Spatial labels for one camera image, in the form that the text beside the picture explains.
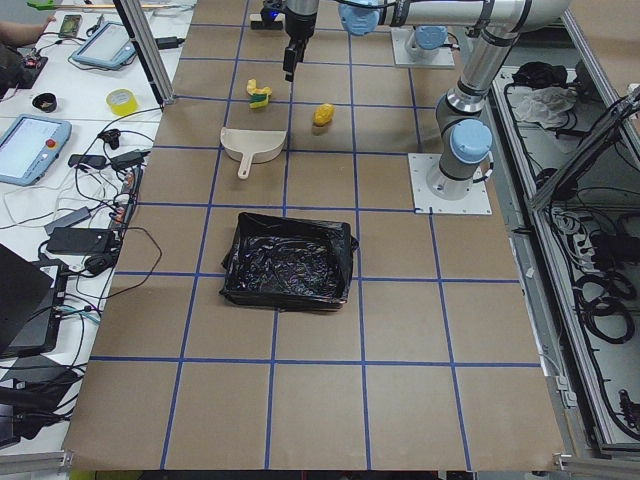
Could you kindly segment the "person forearm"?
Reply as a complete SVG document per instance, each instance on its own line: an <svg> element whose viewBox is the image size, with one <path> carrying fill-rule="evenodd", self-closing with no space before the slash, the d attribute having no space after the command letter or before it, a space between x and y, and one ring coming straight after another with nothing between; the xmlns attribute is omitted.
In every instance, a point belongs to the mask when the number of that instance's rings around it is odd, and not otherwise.
<svg viewBox="0 0 640 480"><path fill-rule="evenodd" d="M55 21L54 16L48 16L41 24L1 21L1 43L11 47L25 47L35 44L45 33L49 24Z"/></svg>

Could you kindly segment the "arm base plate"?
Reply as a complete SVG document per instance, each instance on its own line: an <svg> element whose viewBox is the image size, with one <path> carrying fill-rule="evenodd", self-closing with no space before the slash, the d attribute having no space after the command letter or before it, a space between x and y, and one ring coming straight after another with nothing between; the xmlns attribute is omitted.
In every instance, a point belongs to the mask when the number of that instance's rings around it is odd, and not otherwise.
<svg viewBox="0 0 640 480"><path fill-rule="evenodd" d="M452 180L439 168L440 154L410 153L408 158L413 210L416 214L492 214L484 172L478 166L471 179Z"/></svg>
<svg viewBox="0 0 640 480"><path fill-rule="evenodd" d="M445 26L421 25L392 28L391 39L397 67L454 69L453 47Z"/></svg>

